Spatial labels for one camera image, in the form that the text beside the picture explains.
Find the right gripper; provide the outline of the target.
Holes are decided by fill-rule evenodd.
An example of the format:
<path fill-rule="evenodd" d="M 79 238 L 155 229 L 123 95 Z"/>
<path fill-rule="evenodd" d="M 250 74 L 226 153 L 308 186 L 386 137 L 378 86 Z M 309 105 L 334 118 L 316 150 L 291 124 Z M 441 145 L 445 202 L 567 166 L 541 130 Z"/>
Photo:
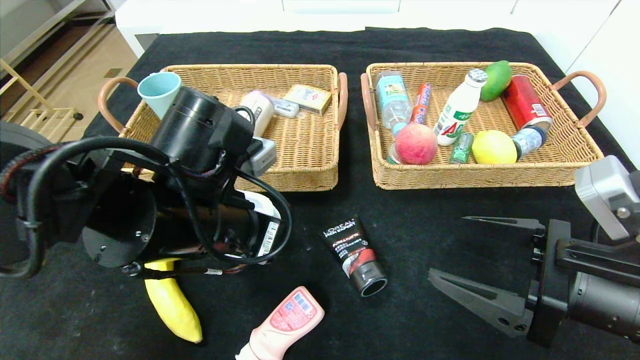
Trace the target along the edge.
<path fill-rule="evenodd" d="M 553 344 L 565 319 L 580 322 L 631 342 L 639 342 L 639 243 L 617 245 L 574 239 L 567 221 L 546 226 L 534 218 L 462 216 L 533 231 L 531 243 L 544 245 L 538 278 L 529 299 L 516 292 L 431 268 L 428 279 L 440 292 L 510 338 L 539 346 Z"/>

